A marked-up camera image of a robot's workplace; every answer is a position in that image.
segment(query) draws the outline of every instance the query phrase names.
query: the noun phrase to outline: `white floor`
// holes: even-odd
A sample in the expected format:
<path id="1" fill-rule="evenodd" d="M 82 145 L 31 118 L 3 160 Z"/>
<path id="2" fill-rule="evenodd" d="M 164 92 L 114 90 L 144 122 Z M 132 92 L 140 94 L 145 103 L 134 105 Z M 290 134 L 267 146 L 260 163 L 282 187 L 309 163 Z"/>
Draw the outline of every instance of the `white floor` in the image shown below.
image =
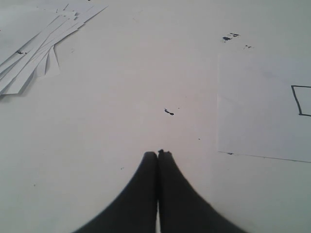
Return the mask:
<path id="1" fill-rule="evenodd" d="M 74 231 L 163 148 L 250 233 L 308 233 L 311 164 L 218 153 L 216 84 L 220 52 L 310 56 L 311 2 L 105 2 L 57 46 L 61 75 L 0 101 L 0 231 Z"/>

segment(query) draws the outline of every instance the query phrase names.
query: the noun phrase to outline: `black stain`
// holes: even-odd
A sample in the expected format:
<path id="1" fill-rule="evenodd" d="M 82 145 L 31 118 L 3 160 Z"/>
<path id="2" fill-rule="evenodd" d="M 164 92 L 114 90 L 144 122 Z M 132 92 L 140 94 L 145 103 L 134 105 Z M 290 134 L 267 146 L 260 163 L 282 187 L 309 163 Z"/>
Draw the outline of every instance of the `black stain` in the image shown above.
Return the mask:
<path id="1" fill-rule="evenodd" d="M 225 41 L 232 40 L 232 38 L 229 38 L 229 37 L 226 37 L 226 36 L 224 36 L 223 39 L 224 39 Z"/>
<path id="2" fill-rule="evenodd" d="M 239 34 L 235 34 L 235 33 L 230 33 L 233 37 L 237 37 L 239 36 Z"/>
<path id="3" fill-rule="evenodd" d="M 164 111 L 172 116 L 174 116 L 174 113 L 170 113 L 166 108 L 164 109 Z"/>
<path id="4" fill-rule="evenodd" d="M 292 87 L 292 91 L 293 91 L 293 95 L 294 95 L 295 101 L 296 101 L 296 103 L 297 103 L 299 115 L 300 115 L 300 116 L 311 117 L 311 115 L 303 114 L 303 113 L 302 113 L 301 106 L 300 106 L 299 100 L 298 100 L 298 98 L 297 98 L 297 96 L 296 96 L 296 92 L 295 92 L 295 87 L 311 88 L 311 86 L 297 86 L 297 85 L 292 85 L 291 87 Z"/>

